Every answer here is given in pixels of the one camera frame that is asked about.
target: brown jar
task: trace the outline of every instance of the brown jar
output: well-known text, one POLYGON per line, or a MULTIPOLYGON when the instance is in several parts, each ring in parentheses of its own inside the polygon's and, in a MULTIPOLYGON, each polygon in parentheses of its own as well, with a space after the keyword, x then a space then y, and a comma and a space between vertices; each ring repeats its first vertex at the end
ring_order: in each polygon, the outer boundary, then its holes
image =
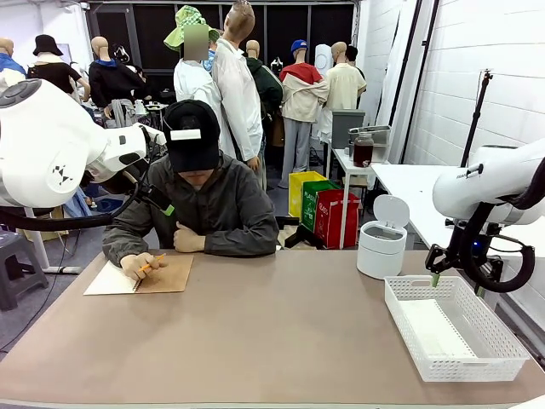
POLYGON ((373 138, 370 133, 362 133, 354 140, 354 166, 366 168, 373 158, 373 138))

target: black cap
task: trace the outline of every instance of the black cap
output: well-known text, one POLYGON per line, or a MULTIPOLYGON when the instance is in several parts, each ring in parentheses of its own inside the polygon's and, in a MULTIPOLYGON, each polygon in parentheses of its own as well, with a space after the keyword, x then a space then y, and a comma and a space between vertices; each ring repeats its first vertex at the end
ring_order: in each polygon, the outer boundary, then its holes
POLYGON ((34 49, 33 54, 38 55, 38 53, 53 53, 55 55, 62 55, 62 52, 57 47, 55 39, 47 34, 40 34, 36 36, 36 48, 34 49))
POLYGON ((164 135, 167 139, 170 163, 174 172, 214 169, 220 160, 220 125, 214 111, 202 101, 185 100, 167 108, 164 114, 164 135), (177 130, 192 135, 176 135, 177 130))

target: hand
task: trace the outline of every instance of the hand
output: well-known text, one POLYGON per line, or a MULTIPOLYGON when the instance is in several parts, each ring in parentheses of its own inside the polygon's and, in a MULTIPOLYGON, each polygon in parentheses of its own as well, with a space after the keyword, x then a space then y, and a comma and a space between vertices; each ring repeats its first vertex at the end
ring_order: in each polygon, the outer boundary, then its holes
POLYGON ((204 250, 204 236, 199 236, 190 228, 176 222, 178 230, 174 233, 174 248, 180 253, 194 253, 204 250))
POLYGON ((261 168, 261 161, 259 160, 257 156, 254 156, 252 159, 246 162, 246 164, 254 172, 257 172, 261 168))
POLYGON ((112 119, 112 107, 108 105, 106 108, 104 108, 104 114, 106 115, 106 118, 112 119))
POLYGON ((166 262, 158 260, 150 253, 141 253, 138 256, 136 254, 129 254, 121 259, 120 264, 123 273, 136 281, 144 279, 152 270, 157 270, 158 268, 167 265, 166 262), (149 264, 150 267, 141 271, 141 268, 147 264, 149 264))

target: black pole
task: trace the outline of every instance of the black pole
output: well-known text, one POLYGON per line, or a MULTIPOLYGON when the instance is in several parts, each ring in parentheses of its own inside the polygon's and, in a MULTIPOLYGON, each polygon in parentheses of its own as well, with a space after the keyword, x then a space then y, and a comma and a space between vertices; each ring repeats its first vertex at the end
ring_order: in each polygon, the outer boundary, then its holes
POLYGON ((422 45, 424 46, 424 55, 422 56, 422 63, 420 65, 420 73, 418 74, 418 81, 416 82, 415 98, 412 101, 412 108, 410 109, 409 127, 407 128, 407 135, 405 136, 403 151, 401 153, 401 160, 400 160, 401 163, 403 163, 405 159, 405 153, 407 152, 407 144, 409 143, 410 126, 412 125, 412 119, 415 115, 416 99, 418 98, 418 90, 420 89, 420 82, 422 81, 422 74, 424 73, 424 65, 426 64, 426 59, 427 59, 427 50, 429 49, 429 44, 432 40, 433 26, 435 26, 435 18, 437 17, 438 8, 439 8, 439 0, 433 0, 432 17, 429 21, 429 28, 427 29, 427 37, 426 37, 426 40, 422 42, 422 45))
POLYGON ((410 47, 412 46, 413 38, 415 37, 416 24, 418 23, 418 16, 420 15, 420 8, 422 6, 422 0, 416 1, 415 13, 412 15, 412 22, 410 23, 409 38, 407 40, 407 46, 405 47, 405 54, 403 55, 403 63, 401 65, 401 72, 399 73, 398 87, 395 90, 395 96, 393 98, 392 111, 390 112, 390 120, 388 125, 392 126, 393 117, 398 106, 399 93, 401 92, 401 85, 403 84, 403 77, 405 75, 405 69, 407 68, 407 61, 409 60, 410 47))
POLYGON ((473 138, 475 137, 475 130, 477 129, 477 123, 480 118, 480 108, 483 106, 483 101, 485 100, 486 87, 492 79, 490 71, 486 70, 485 77, 483 78, 483 83, 479 92, 479 98, 477 99, 477 105, 475 105, 475 112, 473 113, 473 121, 471 121, 471 126, 469 127, 468 139, 466 140, 466 147, 463 149, 462 162, 460 167, 465 168, 469 159, 469 151, 471 150, 471 145, 473 144, 473 138))

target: white label on cap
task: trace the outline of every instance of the white label on cap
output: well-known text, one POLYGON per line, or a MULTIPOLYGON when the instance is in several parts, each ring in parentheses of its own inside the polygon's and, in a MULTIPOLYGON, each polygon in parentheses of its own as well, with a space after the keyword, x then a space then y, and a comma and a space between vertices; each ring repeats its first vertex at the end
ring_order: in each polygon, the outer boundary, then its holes
POLYGON ((190 139, 201 139, 201 130, 171 130, 170 140, 187 141, 190 139))

